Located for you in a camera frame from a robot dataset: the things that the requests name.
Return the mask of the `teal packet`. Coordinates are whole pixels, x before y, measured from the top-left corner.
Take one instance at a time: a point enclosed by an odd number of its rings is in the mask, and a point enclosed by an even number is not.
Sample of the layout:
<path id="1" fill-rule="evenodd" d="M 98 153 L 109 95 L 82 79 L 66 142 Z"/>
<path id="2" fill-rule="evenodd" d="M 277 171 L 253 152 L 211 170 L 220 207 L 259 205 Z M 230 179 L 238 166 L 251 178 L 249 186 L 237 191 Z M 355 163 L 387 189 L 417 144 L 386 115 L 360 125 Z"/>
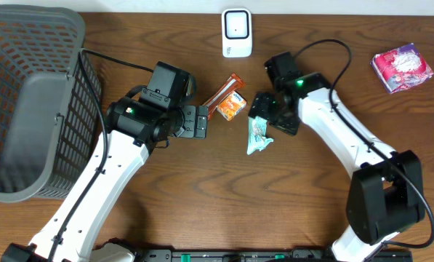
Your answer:
<path id="1" fill-rule="evenodd" d="M 259 116 L 248 118 L 248 143 L 246 154 L 250 155 L 255 151 L 264 150 L 270 143 L 273 142 L 272 138 L 266 135 L 268 121 Z"/>

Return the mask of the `small orange tissue pack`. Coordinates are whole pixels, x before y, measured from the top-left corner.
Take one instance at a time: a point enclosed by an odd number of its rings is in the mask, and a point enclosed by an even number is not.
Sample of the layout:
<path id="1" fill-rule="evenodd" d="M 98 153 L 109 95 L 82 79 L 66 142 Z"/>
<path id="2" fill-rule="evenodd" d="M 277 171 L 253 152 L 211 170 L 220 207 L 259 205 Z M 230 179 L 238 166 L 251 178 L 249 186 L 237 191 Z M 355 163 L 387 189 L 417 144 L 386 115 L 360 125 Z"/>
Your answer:
<path id="1" fill-rule="evenodd" d="M 232 91 L 218 106 L 217 111 L 227 121 L 231 121 L 246 106 L 246 100 L 236 91 Z"/>

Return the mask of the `orange red snack bar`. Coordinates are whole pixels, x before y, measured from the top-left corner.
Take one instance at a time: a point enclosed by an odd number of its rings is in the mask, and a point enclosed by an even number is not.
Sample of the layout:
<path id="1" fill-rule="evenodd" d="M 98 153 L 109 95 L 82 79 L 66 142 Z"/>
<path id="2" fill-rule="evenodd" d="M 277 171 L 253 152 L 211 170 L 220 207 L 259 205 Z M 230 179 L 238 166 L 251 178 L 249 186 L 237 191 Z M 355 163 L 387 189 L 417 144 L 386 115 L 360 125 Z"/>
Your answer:
<path id="1" fill-rule="evenodd" d="M 218 89 L 218 91 L 213 94 L 203 106 L 208 108 L 208 120 L 210 120 L 217 110 L 217 106 L 233 91 L 237 89 L 243 88 L 246 86 L 246 82 L 244 82 L 238 75 L 232 73 L 226 82 Z"/>

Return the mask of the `purple red snack bag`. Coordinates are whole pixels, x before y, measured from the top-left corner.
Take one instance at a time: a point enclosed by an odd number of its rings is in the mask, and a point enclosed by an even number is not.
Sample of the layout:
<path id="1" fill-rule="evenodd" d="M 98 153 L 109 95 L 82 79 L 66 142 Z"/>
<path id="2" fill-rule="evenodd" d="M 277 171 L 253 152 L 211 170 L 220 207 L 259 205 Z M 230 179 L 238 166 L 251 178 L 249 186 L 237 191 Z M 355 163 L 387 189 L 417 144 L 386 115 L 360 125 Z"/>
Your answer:
<path id="1" fill-rule="evenodd" d="M 370 64 L 389 94 L 409 90 L 434 75 L 414 43 L 377 54 Z"/>

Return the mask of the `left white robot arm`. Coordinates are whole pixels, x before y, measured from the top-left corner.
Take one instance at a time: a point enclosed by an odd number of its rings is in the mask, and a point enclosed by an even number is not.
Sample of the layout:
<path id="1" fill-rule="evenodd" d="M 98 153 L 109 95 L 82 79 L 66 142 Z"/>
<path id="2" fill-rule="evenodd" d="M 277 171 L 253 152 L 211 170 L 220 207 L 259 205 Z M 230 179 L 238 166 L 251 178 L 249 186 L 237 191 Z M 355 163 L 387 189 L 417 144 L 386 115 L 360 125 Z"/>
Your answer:
<path id="1" fill-rule="evenodd" d="M 95 150 L 58 211 L 28 245 L 10 244 L 2 261 L 135 261 L 137 251 L 95 240 L 119 195 L 146 163 L 154 148 L 169 137 L 206 136 L 205 106 L 165 107 L 123 97 L 108 112 L 110 131 Z"/>

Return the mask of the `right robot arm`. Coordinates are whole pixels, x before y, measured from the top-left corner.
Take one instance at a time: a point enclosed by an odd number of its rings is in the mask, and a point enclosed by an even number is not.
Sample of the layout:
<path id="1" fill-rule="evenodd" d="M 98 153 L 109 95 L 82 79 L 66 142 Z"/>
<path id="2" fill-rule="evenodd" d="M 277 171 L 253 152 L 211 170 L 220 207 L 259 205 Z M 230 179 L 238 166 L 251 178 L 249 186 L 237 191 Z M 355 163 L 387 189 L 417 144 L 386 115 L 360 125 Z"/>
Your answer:
<path id="1" fill-rule="evenodd" d="M 277 77 L 274 92 L 259 92 L 249 117 L 288 135 L 301 124 L 330 148 L 350 176 L 348 227 L 331 246 L 338 261 L 365 261 L 425 218 L 422 165 L 412 151 L 398 153 L 345 107 L 320 74 Z"/>

